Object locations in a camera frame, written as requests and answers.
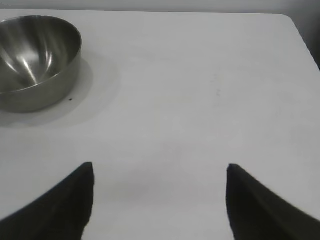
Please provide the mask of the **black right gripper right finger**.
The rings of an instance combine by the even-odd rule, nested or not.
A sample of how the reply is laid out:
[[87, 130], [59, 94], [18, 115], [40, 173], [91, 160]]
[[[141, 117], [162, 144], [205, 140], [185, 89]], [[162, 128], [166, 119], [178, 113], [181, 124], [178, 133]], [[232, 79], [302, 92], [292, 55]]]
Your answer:
[[318, 240], [320, 222], [269, 190], [238, 164], [227, 168], [225, 202], [236, 240]]

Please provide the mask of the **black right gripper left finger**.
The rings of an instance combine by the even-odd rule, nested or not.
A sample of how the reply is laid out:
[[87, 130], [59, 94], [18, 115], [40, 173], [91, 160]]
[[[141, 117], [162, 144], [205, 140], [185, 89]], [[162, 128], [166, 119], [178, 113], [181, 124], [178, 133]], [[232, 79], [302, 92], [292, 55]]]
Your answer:
[[35, 201], [0, 221], [2, 240], [80, 240], [94, 204], [95, 174], [85, 162]]

